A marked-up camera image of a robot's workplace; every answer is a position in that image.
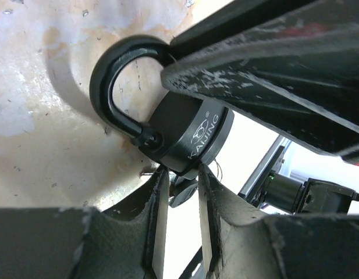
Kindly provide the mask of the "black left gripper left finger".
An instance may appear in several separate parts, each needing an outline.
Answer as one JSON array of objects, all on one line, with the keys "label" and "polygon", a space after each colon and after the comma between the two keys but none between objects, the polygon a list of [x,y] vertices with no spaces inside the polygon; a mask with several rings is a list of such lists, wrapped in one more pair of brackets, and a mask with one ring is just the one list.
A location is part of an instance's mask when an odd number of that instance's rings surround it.
[{"label": "black left gripper left finger", "polygon": [[0,278],[161,278],[169,172],[115,206],[0,208]]}]

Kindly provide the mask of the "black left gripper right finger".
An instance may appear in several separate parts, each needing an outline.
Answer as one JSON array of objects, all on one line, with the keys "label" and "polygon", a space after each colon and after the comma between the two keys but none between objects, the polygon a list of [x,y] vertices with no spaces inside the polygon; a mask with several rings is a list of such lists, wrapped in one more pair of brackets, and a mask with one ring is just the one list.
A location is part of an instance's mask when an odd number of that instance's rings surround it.
[{"label": "black left gripper right finger", "polygon": [[359,278],[359,215],[266,214],[198,171],[206,278]]}]

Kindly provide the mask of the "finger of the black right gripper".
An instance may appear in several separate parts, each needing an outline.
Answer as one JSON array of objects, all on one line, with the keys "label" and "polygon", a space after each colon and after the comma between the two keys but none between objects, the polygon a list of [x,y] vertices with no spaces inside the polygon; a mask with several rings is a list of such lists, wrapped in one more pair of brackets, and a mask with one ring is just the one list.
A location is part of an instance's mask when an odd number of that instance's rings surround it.
[{"label": "finger of the black right gripper", "polygon": [[231,1],[172,39],[170,47],[177,58],[182,58],[311,2],[311,0]]},{"label": "finger of the black right gripper", "polygon": [[211,98],[304,147],[359,163],[359,24],[245,42],[237,35],[161,73],[165,88]]}]

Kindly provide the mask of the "black-headed key bunch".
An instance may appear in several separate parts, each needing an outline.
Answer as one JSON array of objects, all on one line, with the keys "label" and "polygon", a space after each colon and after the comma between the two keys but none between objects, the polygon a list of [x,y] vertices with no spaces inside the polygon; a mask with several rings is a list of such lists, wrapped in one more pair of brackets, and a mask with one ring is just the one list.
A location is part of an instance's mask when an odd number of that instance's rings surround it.
[{"label": "black-headed key bunch", "polygon": [[164,204],[176,208],[188,201],[198,188],[197,179],[188,180],[166,167],[145,167],[140,178],[148,178],[138,189],[138,197],[153,196],[158,208]]}]

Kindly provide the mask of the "black Kaijing padlock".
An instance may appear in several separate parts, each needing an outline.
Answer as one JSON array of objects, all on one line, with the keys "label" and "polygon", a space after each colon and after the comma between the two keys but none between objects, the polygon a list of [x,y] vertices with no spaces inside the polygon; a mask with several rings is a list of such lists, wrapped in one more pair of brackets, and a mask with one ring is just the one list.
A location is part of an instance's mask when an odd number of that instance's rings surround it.
[{"label": "black Kaijing padlock", "polygon": [[150,35],[134,35],[110,46],[91,74],[89,95],[93,109],[106,124],[130,139],[151,160],[180,177],[192,180],[199,164],[210,164],[222,149],[234,121],[231,109],[169,91],[148,123],[140,123],[113,101],[118,75],[138,58],[153,58],[166,67],[178,57],[170,46]]}]

